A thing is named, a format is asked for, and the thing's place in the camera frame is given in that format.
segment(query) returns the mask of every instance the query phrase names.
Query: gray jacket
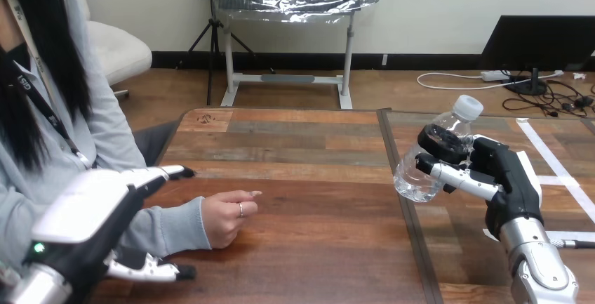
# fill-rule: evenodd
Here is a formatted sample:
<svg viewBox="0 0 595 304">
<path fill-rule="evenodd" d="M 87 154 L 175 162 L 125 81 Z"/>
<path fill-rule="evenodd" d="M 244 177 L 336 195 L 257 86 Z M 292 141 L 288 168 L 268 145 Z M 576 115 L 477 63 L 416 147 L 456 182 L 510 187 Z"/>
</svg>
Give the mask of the gray jacket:
<svg viewBox="0 0 595 304">
<path fill-rule="evenodd" d="M 79 150 L 101 168 L 122 171 L 145 167 L 117 99 L 100 68 L 86 32 L 86 20 L 77 0 L 66 0 L 71 35 L 81 55 L 91 91 L 92 116 L 70 118 L 61 97 L 54 112 L 62 119 Z M 35 88 L 50 103 L 34 62 L 27 73 Z M 54 92 L 58 92 L 53 81 Z M 11 149 L 0 138 L 0 260 L 20 269 L 31 243 L 31 228 L 75 176 L 85 171 L 64 139 L 29 102 L 41 129 L 49 155 L 41 171 L 27 171 L 17 163 Z M 188 249 L 210 249 L 201 217 L 202 197 L 179 207 L 153 207 L 139 211 L 121 239 L 121 244 L 155 256 Z"/>
</svg>

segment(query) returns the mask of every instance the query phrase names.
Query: white bottle cap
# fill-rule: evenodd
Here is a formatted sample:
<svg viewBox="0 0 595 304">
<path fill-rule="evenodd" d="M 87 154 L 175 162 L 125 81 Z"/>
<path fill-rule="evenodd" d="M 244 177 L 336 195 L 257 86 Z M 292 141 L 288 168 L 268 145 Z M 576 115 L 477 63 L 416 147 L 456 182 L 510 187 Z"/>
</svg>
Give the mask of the white bottle cap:
<svg viewBox="0 0 595 304">
<path fill-rule="evenodd" d="M 453 107 L 453 112 L 467 121 L 477 119 L 482 111 L 483 105 L 470 95 L 461 95 Z"/>
</svg>

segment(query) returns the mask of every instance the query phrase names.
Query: white cable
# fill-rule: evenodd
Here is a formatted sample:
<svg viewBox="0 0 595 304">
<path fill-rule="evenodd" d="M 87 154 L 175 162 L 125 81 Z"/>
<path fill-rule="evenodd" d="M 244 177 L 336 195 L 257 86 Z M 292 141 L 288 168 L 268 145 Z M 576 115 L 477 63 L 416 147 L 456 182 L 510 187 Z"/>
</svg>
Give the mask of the white cable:
<svg viewBox="0 0 595 304">
<path fill-rule="evenodd" d="M 562 74 L 564 74 L 564 72 L 562 72 L 560 70 L 556 70 L 554 74 L 550 74 L 548 76 L 541 76 L 539 78 L 540 79 L 546 79 L 546 78 L 552 78 L 552 77 L 559 77 Z M 481 78 L 481 76 L 462 76 L 460 74 L 445 74 L 443 72 L 430 72 L 430 73 L 422 74 L 421 76 L 419 76 L 417 78 L 417 83 L 419 85 L 425 87 L 425 88 L 435 88 L 437 90 L 485 90 L 487 88 L 499 88 L 501 86 L 507 86 L 507 85 L 512 85 L 512 84 L 524 83 L 526 81 L 530 81 L 531 80 L 531 79 L 524 79 L 522 81 L 511 81 L 510 83 L 490 85 L 490 86 L 480 86 L 478 88 L 445 88 L 445 87 L 442 87 L 442 86 L 431 86 L 431 85 L 427 85 L 427 84 L 424 84 L 424 83 L 422 83 L 420 81 L 420 79 L 422 77 L 430 76 L 430 75 L 450 76 L 450 77 L 469 78 L 469 79 L 479 79 L 479 78 Z"/>
<path fill-rule="evenodd" d="M 422 82 L 420 81 L 420 79 L 421 79 L 422 77 L 429 76 L 429 75 L 431 75 L 431 74 L 439 74 L 439 75 L 442 75 L 442 76 L 451 76 L 451 77 L 460 77 L 460 78 L 470 78 L 470 79 L 479 79 L 479 78 L 481 78 L 481 76 L 461 76 L 461 75 L 459 75 L 459 74 L 444 74 L 444 73 L 440 73 L 440 72 L 430 72 L 430 73 L 428 73 L 428 74 L 422 74 L 421 76 L 419 76 L 419 77 L 417 78 L 417 83 L 418 83 L 419 85 L 421 85 L 421 86 L 424 86 L 425 88 L 435 88 L 435 89 L 437 89 L 437 90 L 483 90 L 483 89 L 486 89 L 486 88 L 498 88 L 498 87 L 501 87 L 501 86 L 512 85 L 512 84 L 518 84 L 518 83 L 523 83 L 523 82 L 525 82 L 525 81 L 530 81 L 530 80 L 531 80 L 531 79 L 524 79 L 524 80 L 522 80 L 522 81 L 516 81 L 516 82 L 510 82 L 510 83 L 505 83 L 505 84 L 498 84 L 498 85 L 491 85 L 491 86 L 482 86 L 482 87 L 479 87 L 479 88 L 444 88 L 444 87 L 442 87 L 442 86 L 431 86 L 431 85 L 427 85 L 427 84 L 424 84 L 424 83 L 422 83 Z"/>
</svg>

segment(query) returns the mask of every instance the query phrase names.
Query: white chair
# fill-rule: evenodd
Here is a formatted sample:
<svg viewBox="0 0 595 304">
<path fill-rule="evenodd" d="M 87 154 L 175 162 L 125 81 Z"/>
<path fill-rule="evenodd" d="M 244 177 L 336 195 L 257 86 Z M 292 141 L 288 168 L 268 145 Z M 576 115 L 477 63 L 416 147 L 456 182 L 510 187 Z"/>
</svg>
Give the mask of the white chair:
<svg viewBox="0 0 595 304">
<path fill-rule="evenodd" d="M 79 0 L 87 18 L 91 43 L 95 45 L 109 85 L 142 74 L 151 67 L 151 49 L 122 29 L 91 21 L 87 0 Z M 128 97 L 128 90 L 114 92 L 116 97 Z"/>
</svg>

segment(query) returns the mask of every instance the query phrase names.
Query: green led light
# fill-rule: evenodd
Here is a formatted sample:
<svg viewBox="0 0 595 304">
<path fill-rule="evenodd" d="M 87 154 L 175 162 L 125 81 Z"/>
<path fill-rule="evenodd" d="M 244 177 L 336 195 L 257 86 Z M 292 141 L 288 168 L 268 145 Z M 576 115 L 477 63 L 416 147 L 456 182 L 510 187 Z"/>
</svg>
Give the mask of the green led light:
<svg viewBox="0 0 595 304">
<path fill-rule="evenodd" d="M 46 250 L 46 247 L 43 243 L 38 243 L 33 246 L 33 250 L 35 250 L 36 253 L 43 253 L 44 250 Z"/>
</svg>

